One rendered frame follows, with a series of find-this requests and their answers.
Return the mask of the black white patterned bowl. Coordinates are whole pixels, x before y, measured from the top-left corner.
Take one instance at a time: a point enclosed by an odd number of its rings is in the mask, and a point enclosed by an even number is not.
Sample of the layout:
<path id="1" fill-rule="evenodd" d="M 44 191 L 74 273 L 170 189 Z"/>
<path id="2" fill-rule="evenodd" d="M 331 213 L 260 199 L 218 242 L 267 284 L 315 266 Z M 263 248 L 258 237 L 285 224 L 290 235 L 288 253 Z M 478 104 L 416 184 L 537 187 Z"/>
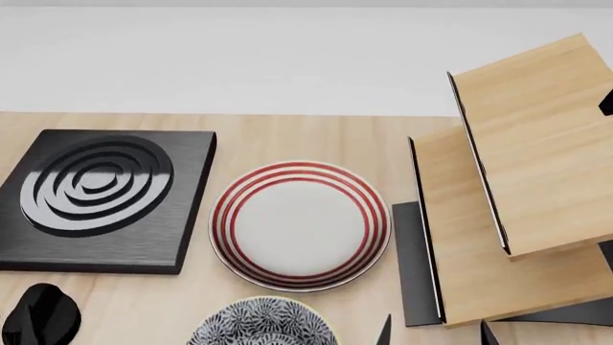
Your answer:
<path id="1" fill-rule="evenodd" d="M 213 313 L 186 345 L 340 345 L 316 310 L 280 296 L 244 298 Z"/>

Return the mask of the red striped white plate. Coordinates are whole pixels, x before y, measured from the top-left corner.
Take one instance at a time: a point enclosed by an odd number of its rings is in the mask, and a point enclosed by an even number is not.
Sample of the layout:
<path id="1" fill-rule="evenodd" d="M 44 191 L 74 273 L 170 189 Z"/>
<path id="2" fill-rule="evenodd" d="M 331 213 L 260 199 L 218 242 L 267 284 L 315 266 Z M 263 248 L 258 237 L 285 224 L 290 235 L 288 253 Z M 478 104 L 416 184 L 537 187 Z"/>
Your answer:
<path id="1" fill-rule="evenodd" d="M 219 260 L 245 281 L 283 292 L 354 281 L 381 258 L 391 235 L 388 206 L 367 180 L 308 160 L 237 177 L 209 215 Z"/>

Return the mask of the wooden cabinet with black base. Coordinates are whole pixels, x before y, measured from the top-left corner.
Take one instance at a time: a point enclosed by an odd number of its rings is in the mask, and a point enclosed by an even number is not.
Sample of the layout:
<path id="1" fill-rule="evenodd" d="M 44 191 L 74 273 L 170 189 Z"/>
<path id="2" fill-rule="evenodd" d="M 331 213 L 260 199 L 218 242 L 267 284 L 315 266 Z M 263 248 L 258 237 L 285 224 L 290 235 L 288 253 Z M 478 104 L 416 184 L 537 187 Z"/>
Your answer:
<path id="1" fill-rule="evenodd" d="M 448 79 L 462 122 L 392 207 L 405 325 L 613 327 L 613 70 L 575 34 Z"/>

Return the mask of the black stove burner plate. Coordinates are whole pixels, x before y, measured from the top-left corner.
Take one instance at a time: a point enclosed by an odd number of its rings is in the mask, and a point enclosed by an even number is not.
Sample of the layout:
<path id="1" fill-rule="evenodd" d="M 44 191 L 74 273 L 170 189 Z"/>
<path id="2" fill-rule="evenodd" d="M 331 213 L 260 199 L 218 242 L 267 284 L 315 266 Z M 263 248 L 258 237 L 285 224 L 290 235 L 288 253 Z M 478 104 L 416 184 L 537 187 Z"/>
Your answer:
<path id="1" fill-rule="evenodd" d="M 44 129 L 0 186 L 0 271 L 176 275 L 212 131 Z"/>

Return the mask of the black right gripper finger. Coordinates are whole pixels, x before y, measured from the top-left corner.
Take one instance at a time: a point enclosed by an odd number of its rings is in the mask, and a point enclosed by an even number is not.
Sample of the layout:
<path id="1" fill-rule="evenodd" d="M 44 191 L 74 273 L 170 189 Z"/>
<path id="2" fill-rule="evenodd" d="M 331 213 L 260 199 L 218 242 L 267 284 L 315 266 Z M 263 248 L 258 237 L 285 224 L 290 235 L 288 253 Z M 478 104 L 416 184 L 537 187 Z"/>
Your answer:
<path id="1" fill-rule="evenodd" d="M 375 345 L 390 345 L 392 329 L 392 315 L 387 315 L 387 318 L 383 324 L 382 330 L 378 336 Z"/>
<path id="2" fill-rule="evenodd" d="M 484 320 L 480 322 L 480 339 L 481 345 L 500 345 L 488 323 Z"/>

